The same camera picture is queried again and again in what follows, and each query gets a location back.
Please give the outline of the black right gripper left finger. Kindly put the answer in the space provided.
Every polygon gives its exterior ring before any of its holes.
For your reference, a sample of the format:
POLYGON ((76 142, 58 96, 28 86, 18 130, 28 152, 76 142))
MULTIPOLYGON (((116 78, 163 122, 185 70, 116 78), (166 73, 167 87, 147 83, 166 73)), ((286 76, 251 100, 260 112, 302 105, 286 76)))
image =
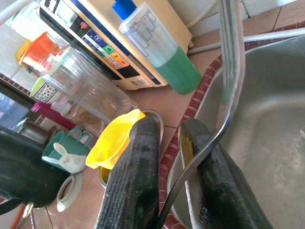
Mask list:
POLYGON ((159 213, 160 125, 137 121, 110 172, 95 228, 153 229, 159 213))

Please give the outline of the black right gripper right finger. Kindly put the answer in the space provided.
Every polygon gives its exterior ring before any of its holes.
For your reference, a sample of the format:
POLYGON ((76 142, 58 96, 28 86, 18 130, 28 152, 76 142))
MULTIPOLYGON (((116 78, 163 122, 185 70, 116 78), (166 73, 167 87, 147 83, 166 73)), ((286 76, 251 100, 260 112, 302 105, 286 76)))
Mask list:
POLYGON ((270 229, 246 178, 217 144, 185 182, 194 229, 270 229))

